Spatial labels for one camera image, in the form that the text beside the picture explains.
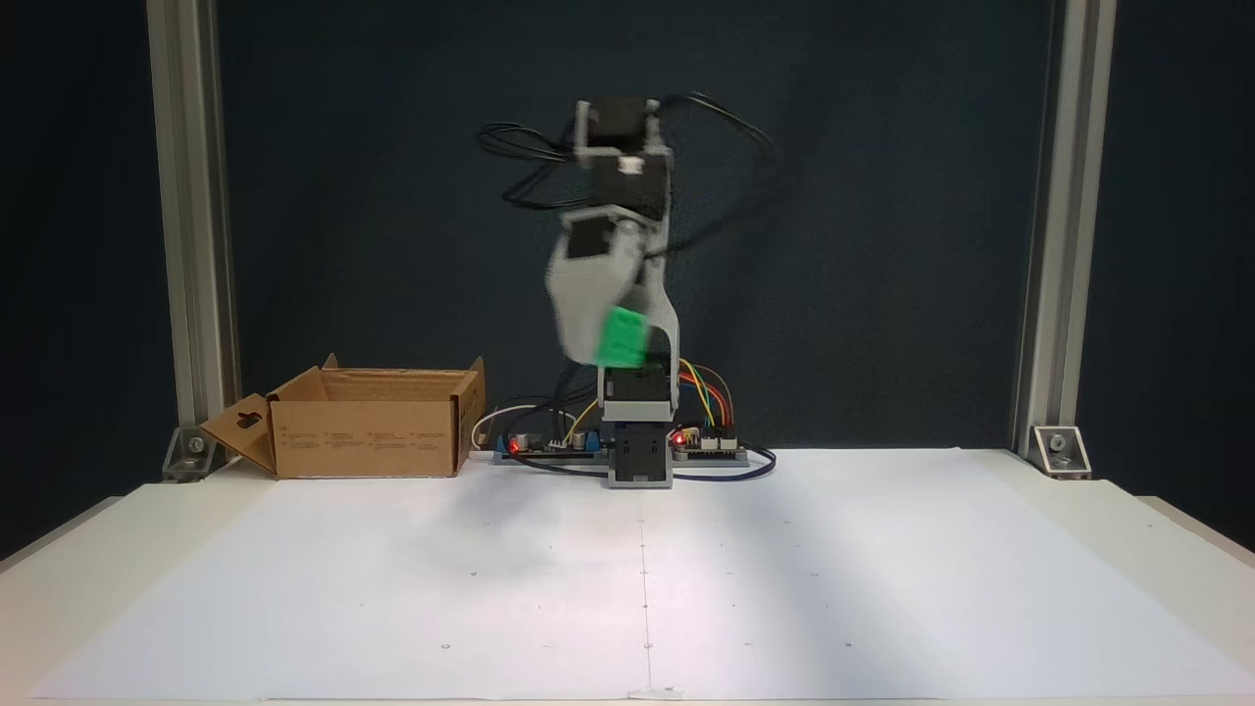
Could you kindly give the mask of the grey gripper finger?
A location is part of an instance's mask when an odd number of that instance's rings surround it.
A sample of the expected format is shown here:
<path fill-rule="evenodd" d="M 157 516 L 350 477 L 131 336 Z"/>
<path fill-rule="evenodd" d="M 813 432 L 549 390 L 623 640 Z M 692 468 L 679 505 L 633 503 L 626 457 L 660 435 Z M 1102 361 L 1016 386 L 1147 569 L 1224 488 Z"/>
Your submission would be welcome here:
<path fill-rule="evenodd" d="M 562 354 L 579 365 L 605 366 L 602 335 L 628 293 L 550 293 Z"/>

